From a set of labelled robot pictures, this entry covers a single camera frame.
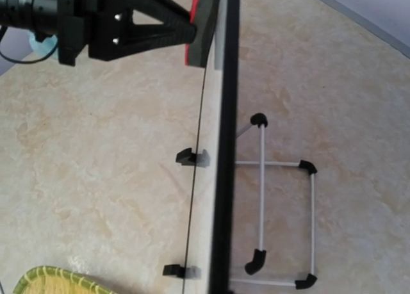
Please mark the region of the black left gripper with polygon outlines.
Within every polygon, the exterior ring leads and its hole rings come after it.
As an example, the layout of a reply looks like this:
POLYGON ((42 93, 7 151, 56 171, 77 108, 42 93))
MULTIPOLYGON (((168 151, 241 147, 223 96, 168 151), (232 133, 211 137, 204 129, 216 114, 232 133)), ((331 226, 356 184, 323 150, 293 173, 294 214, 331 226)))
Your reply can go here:
MULTIPOLYGON (((129 0, 132 9, 157 20, 189 20, 187 10, 173 0, 129 0)), ((133 24, 125 0, 57 0, 58 61, 75 65, 87 47, 95 60, 112 61, 131 54, 194 41, 192 24, 133 24)))

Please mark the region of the red bone-shaped eraser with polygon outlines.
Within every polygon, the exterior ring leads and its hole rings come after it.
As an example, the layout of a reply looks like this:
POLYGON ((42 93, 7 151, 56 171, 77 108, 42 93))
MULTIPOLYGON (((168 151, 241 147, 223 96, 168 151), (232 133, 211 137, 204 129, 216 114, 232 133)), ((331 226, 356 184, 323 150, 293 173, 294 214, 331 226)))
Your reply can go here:
POLYGON ((220 0, 192 0, 190 23, 196 27, 195 38, 186 45, 185 64, 205 68, 217 24, 220 0))

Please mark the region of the white whiteboard black frame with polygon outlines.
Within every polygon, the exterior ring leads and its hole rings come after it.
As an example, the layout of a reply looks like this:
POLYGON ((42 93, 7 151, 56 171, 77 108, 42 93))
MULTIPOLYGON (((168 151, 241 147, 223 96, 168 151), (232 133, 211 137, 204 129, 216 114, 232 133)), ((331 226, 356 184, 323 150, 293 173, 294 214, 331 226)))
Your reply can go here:
POLYGON ((183 293, 229 293, 240 0, 220 0, 201 97, 183 293))

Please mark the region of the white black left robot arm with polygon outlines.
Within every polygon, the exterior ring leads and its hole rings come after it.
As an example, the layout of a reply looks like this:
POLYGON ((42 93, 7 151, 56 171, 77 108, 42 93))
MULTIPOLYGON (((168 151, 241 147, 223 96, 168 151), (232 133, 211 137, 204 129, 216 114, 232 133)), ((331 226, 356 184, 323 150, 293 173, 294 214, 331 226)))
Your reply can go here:
POLYGON ((1 25, 58 39, 58 61, 73 66, 90 58, 112 61, 193 42, 196 27, 173 0, 1 0, 1 25))

